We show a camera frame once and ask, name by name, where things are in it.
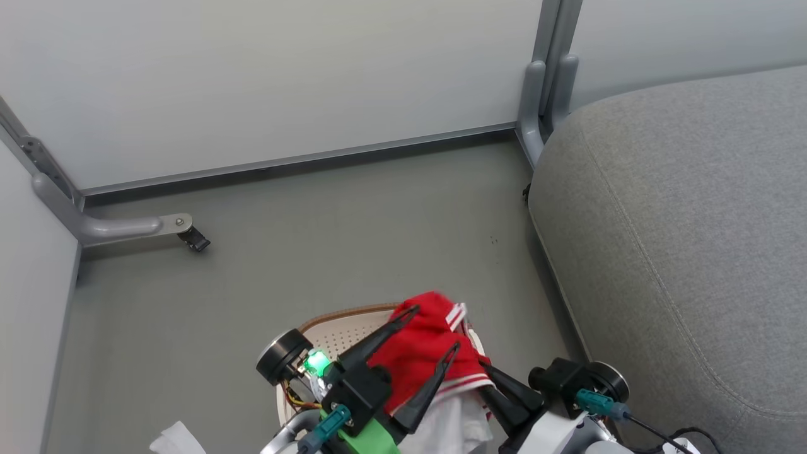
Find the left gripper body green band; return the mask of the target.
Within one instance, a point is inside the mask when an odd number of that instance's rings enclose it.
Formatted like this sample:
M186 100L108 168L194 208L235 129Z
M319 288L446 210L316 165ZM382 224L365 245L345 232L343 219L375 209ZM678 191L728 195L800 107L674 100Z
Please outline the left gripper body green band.
M333 362L323 374L326 393L321 399L321 422L330 438L328 453L400 453L400 431L384 411L392 396L391 379L366 364L344 371Z

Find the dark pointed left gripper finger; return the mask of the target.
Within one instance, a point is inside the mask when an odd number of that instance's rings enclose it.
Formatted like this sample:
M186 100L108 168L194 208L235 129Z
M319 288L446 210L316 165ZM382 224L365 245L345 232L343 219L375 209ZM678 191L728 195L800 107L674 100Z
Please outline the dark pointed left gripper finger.
M416 432L438 390L440 390L447 372L455 362L456 354L459 350L460 343L453 343L446 354L438 360L432 376L413 394L411 399L398 408L398 411L391 418L398 430L403 431L405 434L414 434Z
M420 311L419 305L414 305L400 313L393 314L392 318L380 328L370 333L366 338L352 345L342 353L342 368L344 371L366 364L372 356L383 347L401 328L412 321Z

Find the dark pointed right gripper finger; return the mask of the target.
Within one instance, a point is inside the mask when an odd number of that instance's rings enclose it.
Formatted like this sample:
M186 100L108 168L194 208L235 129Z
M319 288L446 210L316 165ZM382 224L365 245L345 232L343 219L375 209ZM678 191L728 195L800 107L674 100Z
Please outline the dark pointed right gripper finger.
M528 412L536 412L544 408L545 400L541 393L491 364L480 363L480 365L492 382L490 386L495 386L508 400L522 405Z
M507 436L516 434L527 422L530 416L528 411L522 405L508 400L495 386L482 386L477 393Z

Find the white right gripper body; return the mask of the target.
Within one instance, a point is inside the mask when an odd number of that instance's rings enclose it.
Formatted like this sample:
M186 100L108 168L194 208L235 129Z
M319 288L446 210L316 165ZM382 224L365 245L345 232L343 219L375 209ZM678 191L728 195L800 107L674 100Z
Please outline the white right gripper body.
M574 419L551 410L545 412L508 437L501 453L583 453L587 448L573 439L587 416L585 411Z

